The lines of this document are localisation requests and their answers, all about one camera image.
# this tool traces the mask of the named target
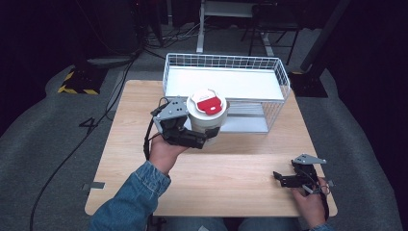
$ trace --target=denim jacket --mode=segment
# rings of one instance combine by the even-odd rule
[[[114,198],[104,203],[90,220],[89,230],[145,230],[148,217],[153,214],[161,196],[170,185],[150,162],[133,172]],[[332,231],[327,224],[311,231]]]

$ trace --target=jacket cuff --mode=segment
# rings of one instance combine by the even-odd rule
[[[144,186],[157,196],[161,196],[171,183],[170,178],[157,170],[149,161],[146,161],[133,174],[136,174]]]
[[[333,228],[328,223],[324,223],[312,229],[309,229],[309,231],[331,231],[331,230],[333,230]]]

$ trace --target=white wire basket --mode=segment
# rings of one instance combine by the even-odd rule
[[[268,133],[291,92],[277,58],[167,54],[165,97],[187,98],[203,88],[215,90],[229,102],[220,131],[231,133]]]

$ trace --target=chair leg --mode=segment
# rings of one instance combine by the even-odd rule
[[[294,49],[294,44],[296,43],[297,35],[299,35],[299,30],[297,30],[296,34],[294,34],[294,39],[293,39],[291,51],[289,52],[289,57],[288,57],[288,60],[286,61],[286,65],[289,65],[289,60],[291,59],[291,56],[292,56],[292,52],[293,52],[293,49]]]
[[[282,39],[282,37],[286,35],[286,33],[287,33],[286,31],[283,32],[282,35],[279,37],[279,39],[276,40],[275,43],[278,43],[280,41],[280,39]]]
[[[251,36],[251,43],[250,43],[250,45],[249,45],[249,53],[248,53],[248,56],[251,56],[251,53],[252,53],[252,45],[253,45],[253,43],[254,43],[255,31],[256,31],[255,27],[252,28],[252,36]]]
[[[243,33],[243,36],[241,38],[241,41],[243,41],[243,39],[245,39],[246,33],[248,32],[248,27],[246,27],[245,32]]]

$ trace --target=white cup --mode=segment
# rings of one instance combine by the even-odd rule
[[[210,129],[220,128],[227,118],[228,103],[214,90],[198,90],[189,96],[186,104],[191,129],[195,132],[206,133]],[[216,138],[207,139],[204,145],[214,144]]]

